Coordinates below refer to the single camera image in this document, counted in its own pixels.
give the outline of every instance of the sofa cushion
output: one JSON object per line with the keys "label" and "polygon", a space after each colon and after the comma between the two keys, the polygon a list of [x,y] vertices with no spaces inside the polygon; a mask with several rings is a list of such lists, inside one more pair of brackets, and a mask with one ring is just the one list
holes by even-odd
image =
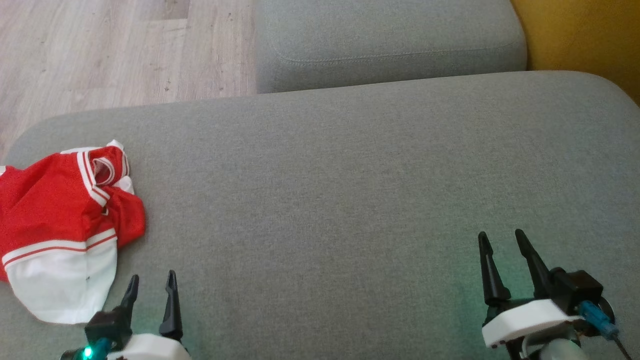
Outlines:
{"label": "sofa cushion", "polygon": [[260,0],[258,92],[524,70],[509,0]]}
{"label": "sofa cushion", "polygon": [[[193,359],[505,359],[481,335],[477,234],[529,297],[517,227],[549,267],[601,281],[623,338],[640,336],[640,109],[602,78],[513,72],[77,113],[30,129],[7,162],[114,138],[148,226],[120,251],[106,307],[140,274],[133,328],[156,333],[174,269]],[[2,359],[83,345],[81,327],[38,322],[6,284],[0,308]]]}

